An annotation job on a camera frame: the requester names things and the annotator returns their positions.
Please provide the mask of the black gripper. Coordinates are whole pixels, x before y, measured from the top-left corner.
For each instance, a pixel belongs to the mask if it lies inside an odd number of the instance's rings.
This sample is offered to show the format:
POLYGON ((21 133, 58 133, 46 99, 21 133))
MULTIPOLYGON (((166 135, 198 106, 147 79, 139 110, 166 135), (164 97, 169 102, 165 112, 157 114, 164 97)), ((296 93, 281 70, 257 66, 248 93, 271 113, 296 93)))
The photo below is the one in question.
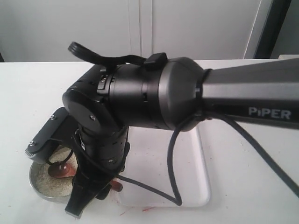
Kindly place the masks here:
POLYGON ((107 197, 112 189, 109 182, 124 170, 130 150, 128 127, 111 135, 94 135, 80 127, 72 140, 79 170, 84 177, 95 181, 73 178, 72 192, 65 212, 69 215, 82 215, 94 198, 103 200, 107 197))

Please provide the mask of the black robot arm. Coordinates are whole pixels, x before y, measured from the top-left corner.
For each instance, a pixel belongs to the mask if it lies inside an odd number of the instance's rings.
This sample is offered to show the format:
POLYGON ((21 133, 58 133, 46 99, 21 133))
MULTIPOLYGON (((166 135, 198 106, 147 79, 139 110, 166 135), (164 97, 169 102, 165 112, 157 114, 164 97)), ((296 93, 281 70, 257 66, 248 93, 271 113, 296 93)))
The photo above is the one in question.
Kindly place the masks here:
POLYGON ((232 126, 294 193, 298 184, 269 156, 239 121, 288 128, 299 126, 299 61, 289 59, 226 69, 203 69, 192 59, 104 57, 76 44, 73 55, 93 64, 63 94, 77 121, 72 149, 78 161, 65 211, 79 217, 95 198, 106 198, 114 178, 137 185, 180 206, 173 168, 175 141, 206 119, 232 126), (170 196, 120 175, 130 149, 131 126, 171 130, 167 153, 170 196))

